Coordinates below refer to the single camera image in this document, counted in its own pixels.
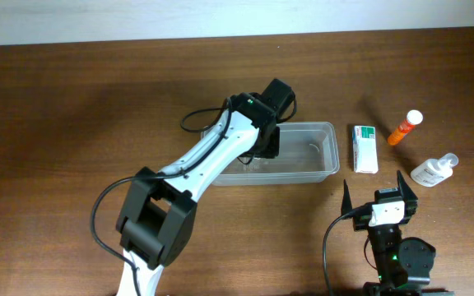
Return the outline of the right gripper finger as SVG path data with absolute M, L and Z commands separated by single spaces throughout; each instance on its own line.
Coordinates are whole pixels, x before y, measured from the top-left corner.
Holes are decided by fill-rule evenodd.
M 342 196 L 342 204 L 341 204 L 341 215 L 347 215 L 349 212 L 353 210 L 351 197 L 349 192 L 349 187 L 347 185 L 346 180 L 343 180 L 343 196 Z
M 397 185 L 401 193 L 401 196 L 405 202 L 417 201 L 416 194 L 411 190 L 409 185 L 406 183 L 400 170 L 397 171 Z

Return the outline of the white squeeze bottle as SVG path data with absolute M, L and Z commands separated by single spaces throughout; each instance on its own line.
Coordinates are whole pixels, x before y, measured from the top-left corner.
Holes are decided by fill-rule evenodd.
M 433 187 L 453 175 L 458 157 L 448 153 L 439 159 L 428 159 L 410 173 L 413 181 L 424 187 Z

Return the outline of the orange tube white cap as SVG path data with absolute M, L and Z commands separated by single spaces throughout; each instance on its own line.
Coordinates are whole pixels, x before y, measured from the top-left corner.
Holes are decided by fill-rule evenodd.
M 410 133 L 417 125 L 423 121 L 423 114 L 418 110 L 410 110 L 406 118 L 398 125 L 398 127 L 389 135 L 387 143 L 395 146 L 400 143 L 403 138 Z

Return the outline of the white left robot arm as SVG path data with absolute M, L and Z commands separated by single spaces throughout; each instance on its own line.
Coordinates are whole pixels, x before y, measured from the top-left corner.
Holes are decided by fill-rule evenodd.
M 158 172 L 144 167 L 135 174 L 115 225 L 127 259 L 118 294 L 155 293 L 162 271 L 191 238 L 202 194 L 235 159 L 278 156 L 278 126 L 295 106 L 294 91 L 278 79 L 262 93 L 232 95 L 185 155 Z

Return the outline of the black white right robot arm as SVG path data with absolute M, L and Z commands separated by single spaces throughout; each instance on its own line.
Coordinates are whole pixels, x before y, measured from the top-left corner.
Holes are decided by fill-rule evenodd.
M 344 187 L 341 218 L 351 220 L 355 231 L 365 231 L 374 256 L 377 283 L 367 282 L 362 293 L 369 296 L 453 295 L 445 289 L 427 289 L 436 249 L 425 240 L 404 238 L 400 227 L 416 213 L 418 198 L 397 172 L 397 186 L 374 192 L 374 201 L 353 207 Z

